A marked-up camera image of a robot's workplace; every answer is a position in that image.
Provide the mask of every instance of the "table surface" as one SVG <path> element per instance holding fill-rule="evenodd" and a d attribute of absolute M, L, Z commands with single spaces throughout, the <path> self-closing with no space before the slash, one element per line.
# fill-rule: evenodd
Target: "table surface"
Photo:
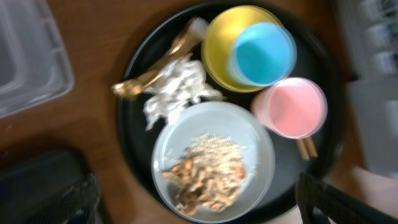
<path fill-rule="evenodd" d="M 140 187 L 121 154 L 116 131 L 120 81 L 140 41 L 171 13 L 200 0 L 49 0 L 75 73 L 67 95 L 0 120 L 0 169 L 57 146 L 81 150 L 99 177 L 109 218 L 125 223 L 187 223 Z M 343 80 L 350 69 L 328 0 L 270 0 L 308 25 L 330 49 Z M 326 181 L 398 218 L 398 181 L 363 170 L 351 113 L 345 147 Z M 294 210 L 273 223 L 301 223 Z"/>

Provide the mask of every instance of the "pink cup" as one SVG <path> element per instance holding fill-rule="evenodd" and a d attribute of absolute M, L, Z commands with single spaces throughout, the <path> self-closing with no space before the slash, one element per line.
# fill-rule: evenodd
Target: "pink cup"
<path fill-rule="evenodd" d="M 252 102 L 257 120 L 273 132 L 302 139 L 317 132 L 326 119 L 326 98 L 305 78 L 286 78 L 262 91 Z"/>

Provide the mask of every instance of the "black tray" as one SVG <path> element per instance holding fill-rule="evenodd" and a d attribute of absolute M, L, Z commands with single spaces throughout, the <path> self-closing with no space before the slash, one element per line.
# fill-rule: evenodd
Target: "black tray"
<path fill-rule="evenodd" d="M 312 32 L 295 18 L 273 6 L 259 1 L 210 1 L 194 5 L 174 14 L 156 27 L 134 53 L 123 80 L 134 78 L 144 72 L 170 48 L 174 37 L 193 16 L 200 16 L 208 22 L 228 8 L 250 4 L 263 7 L 274 13 L 286 29 L 293 35 L 297 44 L 297 64 L 291 74 L 305 77 L 318 84 L 325 92 L 328 101 L 328 116 L 325 125 L 313 135 L 318 149 L 318 159 L 303 161 L 294 140 L 271 133 L 275 148 L 276 167 L 271 186 L 260 204 L 234 223 L 259 223 L 278 217 L 296 206 L 294 185 L 299 173 L 307 171 L 315 177 L 323 177 L 341 152 L 345 130 L 345 98 L 343 85 L 328 51 Z M 194 50 L 192 59 L 201 59 L 200 48 Z M 249 110 L 256 93 L 235 93 L 218 86 L 209 76 L 207 82 L 221 90 L 228 102 Z M 155 141 L 164 127 L 164 120 L 158 121 L 150 131 L 145 131 L 146 117 L 142 112 L 144 103 L 151 95 L 142 94 L 134 101 L 119 100 L 118 129 L 124 158 L 133 174 L 164 208 L 152 181 L 150 162 Z"/>

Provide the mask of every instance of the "blue cup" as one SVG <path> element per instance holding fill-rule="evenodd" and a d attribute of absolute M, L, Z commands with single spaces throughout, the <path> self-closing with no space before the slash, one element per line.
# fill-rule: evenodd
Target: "blue cup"
<path fill-rule="evenodd" d="M 260 22 L 247 27 L 235 40 L 227 68 L 231 78 L 252 86 L 270 86 L 294 68 L 297 49 L 283 27 Z"/>

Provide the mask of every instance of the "white tissue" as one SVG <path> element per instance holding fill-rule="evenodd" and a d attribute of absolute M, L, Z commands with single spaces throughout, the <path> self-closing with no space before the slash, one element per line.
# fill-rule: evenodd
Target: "white tissue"
<path fill-rule="evenodd" d="M 146 93 L 154 94 L 144 105 L 146 130 L 152 129 L 160 117 L 166 118 L 168 124 L 175 124 L 188 102 L 200 103 L 201 96 L 211 101 L 223 100 L 220 91 L 205 83 L 206 72 L 202 62 L 189 61 L 190 56 L 168 64 L 160 71 L 162 76 L 146 90 Z"/>

